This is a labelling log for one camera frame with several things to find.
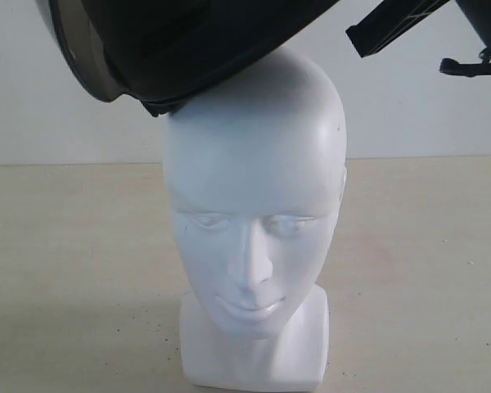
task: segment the mannequin eye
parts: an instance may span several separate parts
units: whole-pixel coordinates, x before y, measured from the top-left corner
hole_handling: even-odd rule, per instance
[[[303,232],[316,218],[278,215],[268,222],[269,232],[280,237],[290,237]]]
[[[202,228],[211,230],[224,229],[229,224],[229,217],[219,213],[192,215],[191,219]]]

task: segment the white wall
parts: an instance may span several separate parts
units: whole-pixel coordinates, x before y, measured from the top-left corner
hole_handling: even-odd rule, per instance
[[[483,44],[448,4],[381,54],[360,59],[345,29],[377,0],[341,0],[288,46],[331,76],[348,116],[349,156],[491,154],[491,77],[440,75],[445,56]],[[67,69],[35,0],[0,0],[0,164],[160,161],[163,119],[134,100],[90,98]]]

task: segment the mannequin ear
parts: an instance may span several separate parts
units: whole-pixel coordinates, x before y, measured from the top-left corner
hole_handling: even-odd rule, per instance
[[[345,190],[345,182],[347,181],[347,168],[344,165],[344,173],[342,174],[342,184],[340,185],[340,196],[339,196],[339,202],[342,202],[342,199],[344,198],[344,190]]]

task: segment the mannequin lips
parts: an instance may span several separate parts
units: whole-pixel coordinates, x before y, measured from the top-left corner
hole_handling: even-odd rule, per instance
[[[271,315],[284,299],[276,300],[266,307],[259,308],[244,308],[234,305],[218,295],[216,296],[216,300],[233,318],[248,322],[259,322]]]

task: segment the mannequin face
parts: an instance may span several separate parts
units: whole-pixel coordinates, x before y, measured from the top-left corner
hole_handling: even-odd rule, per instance
[[[182,132],[174,136],[182,145],[166,167],[174,236],[191,286],[217,327],[269,337],[282,330],[322,269],[344,162],[326,132],[302,132],[291,119],[257,133],[215,139],[204,133],[190,133],[185,144]]]

